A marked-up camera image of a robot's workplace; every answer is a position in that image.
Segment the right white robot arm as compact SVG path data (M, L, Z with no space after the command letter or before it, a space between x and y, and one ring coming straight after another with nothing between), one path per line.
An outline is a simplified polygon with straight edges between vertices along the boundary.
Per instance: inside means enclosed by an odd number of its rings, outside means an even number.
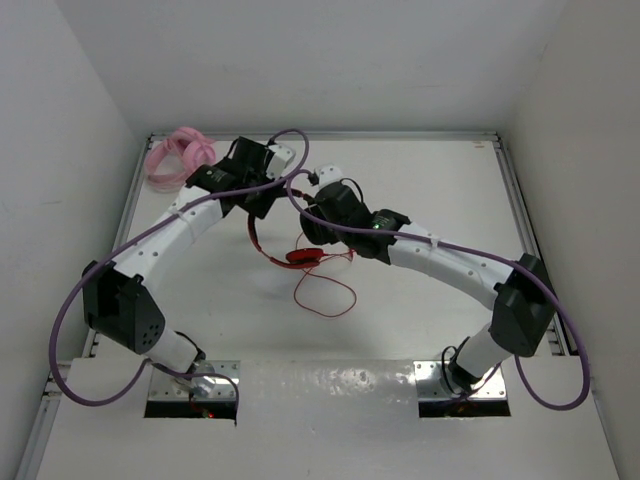
M490 321L465 338L442 380L452 394L468 394L484 374L511 356L533 356L555 314L542 288L550 284L543 263L524 254L509 267L451 251L398 212L371 211L346 185L324 185L300 215L314 245L342 243L363 258L406 268L445 283L490 310Z

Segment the red black headphones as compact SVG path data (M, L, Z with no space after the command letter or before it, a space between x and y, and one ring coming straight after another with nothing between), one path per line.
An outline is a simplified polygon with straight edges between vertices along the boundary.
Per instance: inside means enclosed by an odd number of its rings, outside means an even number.
M283 260L266 253L260 245L257 227L257 217L249 214L247 218L247 233L254 248L270 263L288 270L311 269L320 265L326 253L321 248L296 248L289 251Z

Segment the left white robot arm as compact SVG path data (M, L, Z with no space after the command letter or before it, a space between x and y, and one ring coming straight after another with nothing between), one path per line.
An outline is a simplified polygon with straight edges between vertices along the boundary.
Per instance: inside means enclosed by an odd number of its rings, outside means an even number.
M283 144L239 137L222 160L199 166L163 214L167 226L115 256L87 281L88 326L170 370L192 372L202 353L167 325L153 295L171 263L234 207L265 217L276 199L272 183L295 157Z

